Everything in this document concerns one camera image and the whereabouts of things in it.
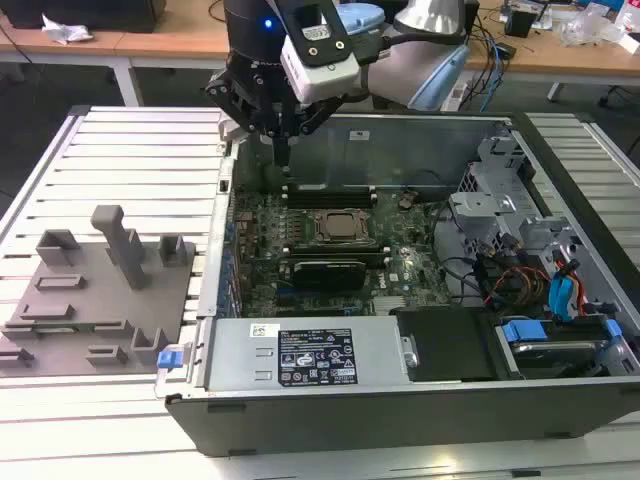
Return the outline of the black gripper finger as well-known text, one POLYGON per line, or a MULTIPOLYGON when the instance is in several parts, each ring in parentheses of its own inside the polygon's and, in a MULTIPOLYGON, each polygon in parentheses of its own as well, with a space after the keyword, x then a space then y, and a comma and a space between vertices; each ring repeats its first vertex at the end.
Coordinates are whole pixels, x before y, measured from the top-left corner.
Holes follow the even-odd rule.
POLYGON ((274 163, 284 165, 280 117, 264 69, 223 69, 212 75, 205 92, 244 131, 265 137, 271 143, 274 163))
POLYGON ((282 165, 288 166, 290 141, 300 135, 310 135, 345 102, 346 95, 330 97, 303 107, 294 97, 282 103, 282 165))

